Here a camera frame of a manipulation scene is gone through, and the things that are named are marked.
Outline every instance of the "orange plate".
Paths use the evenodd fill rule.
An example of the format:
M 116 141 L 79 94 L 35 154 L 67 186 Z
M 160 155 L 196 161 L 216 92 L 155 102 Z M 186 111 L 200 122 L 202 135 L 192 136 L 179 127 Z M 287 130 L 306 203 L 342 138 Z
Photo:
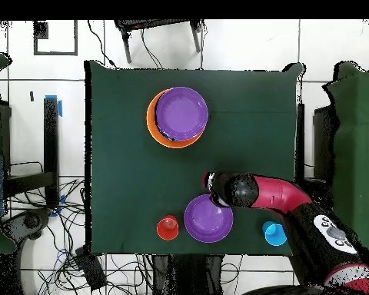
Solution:
M 160 144 L 162 144 L 165 147 L 168 148 L 184 148 L 187 147 L 193 143 L 195 143 L 200 136 L 202 135 L 202 132 L 204 132 L 204 130 L 196 137 L 189 139 L 187 141 L 170 141 L 168 140 L 166 137 L 164 137 L 160 131 L 157 129 L 156 127 L 156 123 L 155 123 L 155 106 L 157 103 L 157 100 L 160 98 L 160 96 L 162 96 L 166 91 L 169 91 L 169 89 L 166 89 L 165 91 L 162 91 L 160 93 L 158 93 L 155 98 L 153 98 L 153 100 L 151 101 L 151 103 L 149 104 L 148 107 L 148 112 L 146 113 L 146 125 L 148 126 L 148 130 L 151 133 L 151 136 Z

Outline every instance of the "blue tape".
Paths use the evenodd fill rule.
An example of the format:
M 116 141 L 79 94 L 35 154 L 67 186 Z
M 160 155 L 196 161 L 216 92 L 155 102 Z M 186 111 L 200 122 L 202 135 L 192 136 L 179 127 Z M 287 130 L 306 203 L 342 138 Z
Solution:
M 61 204 L 65 204 L 65 195 L 64 194 L 62 194 L 61 196 L 60 196 L 60 203 Z M 63 209 L 63 207 L 57 207 L 56 208 L 56 211 L 58 212 L 58 213 L 60 213 L 60 212 L 62 212 L 62 209 Z M 57 217 L 58 215 L 57 215 L 57 213 L 52 213 L 51 214 L 51 217 Z
M 58 115 L 63 116 L 62 101 L 58 102 Z

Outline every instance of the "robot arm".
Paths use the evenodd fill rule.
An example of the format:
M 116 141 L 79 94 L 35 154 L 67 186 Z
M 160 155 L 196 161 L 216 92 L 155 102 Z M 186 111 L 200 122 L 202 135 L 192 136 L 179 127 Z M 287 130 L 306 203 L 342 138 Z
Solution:
M 307 271 L 306 283 L 369 293 L 369 267 L 350 239 L 292 183 L 225 171 L 208 172 L 202 183 L 220 207 L 261 208 L 279 214 L 293 255 L 301 258 L 297 268 Z

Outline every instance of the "green table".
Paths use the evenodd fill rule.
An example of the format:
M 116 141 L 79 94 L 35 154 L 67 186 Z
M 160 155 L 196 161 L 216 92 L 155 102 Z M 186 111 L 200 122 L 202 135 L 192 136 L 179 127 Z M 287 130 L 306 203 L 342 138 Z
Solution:
M 338 66 L 327 86 L 340 120 L 334 135 L 334 212 L 369 250 L 369 72 Z
M 235 208 L 230 234 L 214 244 L 193 239 L 183 215 L 194 197 L 206 193 L 205 171 L 293 180 L 301 64 L 285 72 L 111 70 L 94 61 L 85 68 L 91 74 L 93 253 L 291 254 L 287 244 L 272 247 L 263 238 L 262 224 L 279 221 L 269 211 Z M 182 149 L 160 145 L 146 127 L 152 98 L 175 86 L 196 90 L 209 110 L 201 138 Z M 167 214 L 179 223 L 172 241 L 156 233 Z

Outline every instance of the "black border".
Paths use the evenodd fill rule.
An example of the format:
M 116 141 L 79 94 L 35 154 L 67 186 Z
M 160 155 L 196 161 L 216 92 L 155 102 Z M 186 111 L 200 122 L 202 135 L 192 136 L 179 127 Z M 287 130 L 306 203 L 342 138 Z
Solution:
M 91 69 L 90 61 L 84 61 L 85 69 L 85 247 L 91 252 Z
M 60 51 L 42 52 L 38 50 L 38 38 L 35 33 L 33 33 L 33 39 L 34 39 L 34 55 L 74 55 L 74 56 L 78 56 L 78 20 L 74 20 L 74 51 L 73 52 L 60 52 Z

